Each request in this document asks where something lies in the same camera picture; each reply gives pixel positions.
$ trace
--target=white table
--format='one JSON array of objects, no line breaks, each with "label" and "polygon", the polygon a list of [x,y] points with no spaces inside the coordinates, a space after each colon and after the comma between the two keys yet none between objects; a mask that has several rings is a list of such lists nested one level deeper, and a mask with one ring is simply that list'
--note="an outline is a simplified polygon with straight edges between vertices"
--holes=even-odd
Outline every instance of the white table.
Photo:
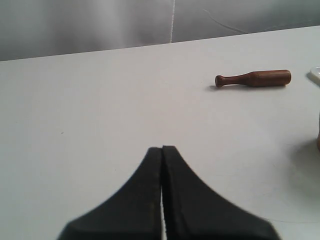
[{"label": "white table", "polygon": [[[53,240],[175,145],[283,240],[320,236],[320,27],[0,62],[0,238]],[[216,75],[288,69],[283,88]]]}]

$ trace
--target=wooden handle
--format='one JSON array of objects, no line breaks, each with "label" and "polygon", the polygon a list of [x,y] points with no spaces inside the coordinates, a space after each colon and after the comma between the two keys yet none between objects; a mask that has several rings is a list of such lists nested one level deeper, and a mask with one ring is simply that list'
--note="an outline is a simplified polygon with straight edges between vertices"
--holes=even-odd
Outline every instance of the wooden handle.
[{"label": "wooden handle", "polygon": [[253,71],[239,76],[215,77],[215,85],[220,88],[229,84],[242,84],[250,87],[284,86],[291,81],[291,73],[288,70]]}]

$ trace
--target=black rubber pad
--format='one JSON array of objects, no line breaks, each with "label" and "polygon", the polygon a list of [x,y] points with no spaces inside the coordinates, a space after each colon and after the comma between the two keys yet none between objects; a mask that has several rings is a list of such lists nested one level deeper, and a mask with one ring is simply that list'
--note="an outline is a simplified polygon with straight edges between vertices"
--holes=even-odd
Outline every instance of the black rubber pad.
[{"label": "black rubber pad", "polygon": [[110,199],[71,221],[60,240],[161,240],[161,148],[149,148],[126,184]]},{"label": "black rubber pad", "polygon": [[168,240],[279,240],[270,223],[210,189],[174,146],[162,148],[162,201]]}]

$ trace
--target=white object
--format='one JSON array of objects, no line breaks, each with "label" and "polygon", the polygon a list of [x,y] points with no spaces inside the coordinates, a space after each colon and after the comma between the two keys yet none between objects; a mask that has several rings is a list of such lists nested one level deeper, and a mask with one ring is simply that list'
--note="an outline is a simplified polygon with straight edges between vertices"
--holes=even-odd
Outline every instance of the white object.
[{"label": "white object", "polygon": [[[53,240],[175,145],[282,240],[320,236],[320,27],[0,62],[0,239]],[[291,71],[283,88],[216,75]]]},{"label": "white object", "polygon": [[310,73],[316,77],[318,80],[320,80],[320,66],[315,66],[311,68]]}]

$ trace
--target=wooden peg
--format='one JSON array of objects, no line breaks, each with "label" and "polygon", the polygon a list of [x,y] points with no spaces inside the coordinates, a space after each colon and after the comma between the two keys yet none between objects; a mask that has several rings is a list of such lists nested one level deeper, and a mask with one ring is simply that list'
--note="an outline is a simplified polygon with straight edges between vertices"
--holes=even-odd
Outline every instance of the wooden peg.
[{"label": "wooden peg", "polygon": [[250,87],[284,86],[291,81],[291,73],[288,70],[253,71],[239,76],[215,77],[215,85],[220,88],[229,84],[241,84]]}]

